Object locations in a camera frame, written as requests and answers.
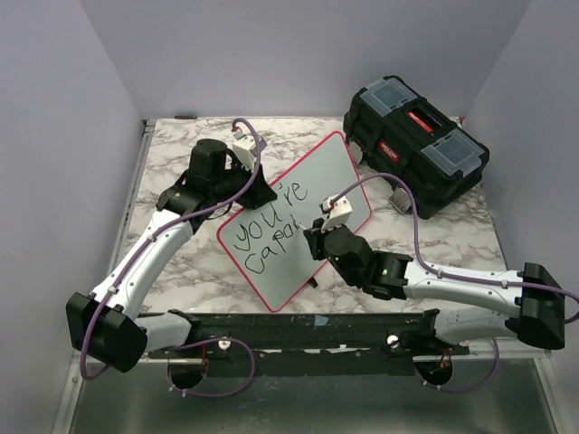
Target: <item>marble tabletop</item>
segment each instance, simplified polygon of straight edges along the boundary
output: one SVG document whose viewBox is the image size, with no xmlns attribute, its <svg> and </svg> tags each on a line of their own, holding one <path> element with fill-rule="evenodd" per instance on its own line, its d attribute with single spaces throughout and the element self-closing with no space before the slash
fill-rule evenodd
<svg viewBox="0 0 579 434">
<path fill-rule="evenodd" d="M 339 118 L 251 118 L 267 140 L 262 155 L 266 179 L 274 179 L 322 138 L 341 130 Z M 200 138 L 231 143 L 230 118 L 158 120 L 147 155 L 134 211 L 128 226 L 128 251 L 147 227 L 158 195 L 187 168 L 191 148 Z M 360 175 L 374 172 L 362 165 Z M 365 184 L 373 209 L 369 222 L 359 231 L 377 250 L 413 255 L 413 219 L 400 215 L 388 202 L 390 185 L 374 179 Z M 166 266 L 145 299 L 143 311 L 204 313 L 268 312 L 242 273 L 215 238 L 226 217 L 203 224 Z M 420 221 L 423 256 L 442 265 L 472 269 L 502 270 L 505 263 L 498 245 L 482 190 L 476 186 L 457 202 L 428 221 Z M 458 307 L 440 300 L 374 299 L 348 287 L 326 265 L 316 275 L 317 288 L 305 286 L 282 313 L 422 312 L 430 308 Z"/>
</svg>

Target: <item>red border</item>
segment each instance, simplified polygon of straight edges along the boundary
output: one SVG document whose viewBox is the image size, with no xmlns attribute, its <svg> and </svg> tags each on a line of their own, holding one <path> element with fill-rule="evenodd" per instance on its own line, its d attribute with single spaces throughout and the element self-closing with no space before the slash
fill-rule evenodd
<svg viewBox="0 0 579 434">
<path fill-rule="evenodd" d="M 352 155 L 350 154 L 350 150 L 347 147 L 347 143 L 346 143 L 346 138 L 344 137 L 344 135 L 342 134 L 341 131 L 333 131 L 331 133 L 329 133 L 329 135 L 327 137 L 325 137 L 321 142 L 319 142 L 317 145 L 315 145 L 314 147 L 312 147 L 302 158 L 300 158 L 298 161 L 294 162 L 293 165 L 291 165 L 290 167 L 288 167 L 280 176 L 278 176 L 275 180 L 273 180 L 270 185 L 274 185 L 275 183 L 277 183 L 281 178 L 283 178 L 285 175 L 287 175 L 291 170 L 293 170 L 293 168 L 298 165 L 299 163 L 301 163 L 304 159 L 306 159 L 312 152 L 314 152 L 316 149 L 318 149 L 320 146 L 322 146 L 324 143 L 326 143 L 327 140 L 329 140 L 331 137 L 333 137 L 334 135 L 340 135 L 342 137 L 342 142 L 344 142 L 344 146 L 346 147 L 346 151 L 347 154 L 350 156 L 350 161 L 352 162 L 352 166 L 354 167 L 354 172 L 356 172 L 356 177 L 358 179 L 360 179 L 360 174 L 358 173 L 358 169 L 356 168 L 356 165 L 354 164 L 354 159 L 352 158 Z M 358 232 L 362 226 L 364 226 L 368 220 L 370 220 L 370 217 L 372 216 L 372 207 L 370 206 L 370 202 L 368 201 L 368 196 L 366 196 L 365 191 L 364 191 L 364 187 L 362 187 L 362 193 L 364 194 L 365 197 L 365 201 L 368 204 L 368 208 L 370 209 L 370 215 L 368 215 L 368 218 L 365 219 L 362 224 L 360 224 L 360 226 L 354 230 L 354 232 Z M 255 291 L 255 293 L 258 295 L 258 297 L 261 299 L 261 301 L 263 302 L 263 304 L 268 308 L 268 310 L 270 312 L 273 313 L 277 313 L 280 312 L 307 284 L 308 281 L 313 278 L 316 274 L 318 274 L 318 272 L 321 270 L 322 267 L 324 267 L 324 265 L 327 264 L 327 261 L 323 261 L 322 265 L 319 266 L 319 268 L 314 271 L 314 274 L 311 275 L 311 277 L 308 278 L 308 280 L 306 280 L 306 282 L 301 285 L 298 290 L 290 297 L 288 298 L 288 301 L 286 301 L 283 305 L 281 305 L 281 307 L 278 310 L 273 310 L 270 305 L 268 305 L 267 301 L 265 301 L 265 299 L 261 296 L 260 291 L 253 285 L 252 280 L 249 278 L 249 276 L 247 275 L 247 273 L 245 273 L 245 271 L 243 271 L 242 266 L 239 264 L 239 262 L 237 262 L 237 260 L 235 260 L 235 258 L 233 257 L 232 253 L 229 251 L 229 249 L 227 249 L 227 247 L 225 246 L 225 244 L 223 244 L 223 241 L 221 240 L 221 231 L 222 229 L 228 225 L 235 217 L 237 217 L 237 215 L 242 212 L 244 210 L 244 208 L 240 209 L 238 212 L 236 212 L 234 215 L 232 215 L 229 219 L 227 219 L 226 222 L 224 222 L 219 229 L 217 229 L 217 240 L 219 241 L 219 243 L 222 245 L 222 247 L 225 249 L 225 251 L 227 252 L 227 254 L 229 255 L 229 257 L 232 259 L 233 263 L 237 266 L 237 268 L 239 269 L 239 271 L 243 274 L 243 276 L 245 277 L 245 279 L 249 282 L 249 284 L 252 286 L 253 290 Z"/>
</svg>

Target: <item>red label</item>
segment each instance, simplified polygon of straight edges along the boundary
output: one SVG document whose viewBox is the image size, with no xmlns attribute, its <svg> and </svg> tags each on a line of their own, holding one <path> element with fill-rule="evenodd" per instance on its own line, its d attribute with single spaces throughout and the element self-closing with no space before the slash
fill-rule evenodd
<svg viewBox="0 0 579 434">
<path fill-rule="evenodd" d="M 428 125 L 426 125 L 426 123 L 418 118 L 415 114 L 413 114 L 411 111 L 409 111 L 408 116 L 410 116 L 414 122 L 416 122 L 418 125 L 420 125 L 422 128 L 424 128 L 427 132 L 431 133 L 432 131 L 434 131 L 431 127 L 429 127 Z"/>
<path fill-rule="evenodd" d="M 392 158 L 392 160 L 394 162 L 398 163 L 398 160 L 400 159 L 400 157 L 385 142 L 383 142 L 383 141 L 380 142 L 380 149 L 382 149 L 387 156 Z"/>
</svg>

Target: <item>toolbox lid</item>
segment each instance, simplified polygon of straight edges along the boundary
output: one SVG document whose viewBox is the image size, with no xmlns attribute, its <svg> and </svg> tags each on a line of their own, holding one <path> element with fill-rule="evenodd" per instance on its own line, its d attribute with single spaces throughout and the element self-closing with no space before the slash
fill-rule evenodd
<svg viewBox="0 0 579 434">
<path fill-rule="evenodd" d="M 360 95 L 360 98 L 380 116 L 386 116 L 392 110 L 418 97 L 399 80 L 390 78 L 380 79 L 366 86 L 366 91 Z"/>
<path fill-rule="evenodd" d="M 448 176 L 459 170 L 466 176 L 478 169 L 482 164 L 479 156 L 484 154 L 484 150 L 459 129 L 453 129 L 421 152 Z"/>
</svg>

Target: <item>gray floor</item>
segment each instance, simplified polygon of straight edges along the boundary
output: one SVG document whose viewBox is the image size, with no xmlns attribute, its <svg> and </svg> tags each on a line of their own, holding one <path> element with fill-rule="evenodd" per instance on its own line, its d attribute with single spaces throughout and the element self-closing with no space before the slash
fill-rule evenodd
<svg viewBox="0 0 579 434">
<path fill-rule="evenodd" d="M 484 377 L 491 361 L 456 362 L 452 384 Z M 550 433 L 532 360 L 501 362 L 498 378 L 468 394 L 423 388 L 413 377 L 261 377 L 227 399 L 168 392 L 164 363 L 108 372 L 82 386 L 73 433 Z M 226 390 L 241 379 L 211 379 Z"/>
</svg>

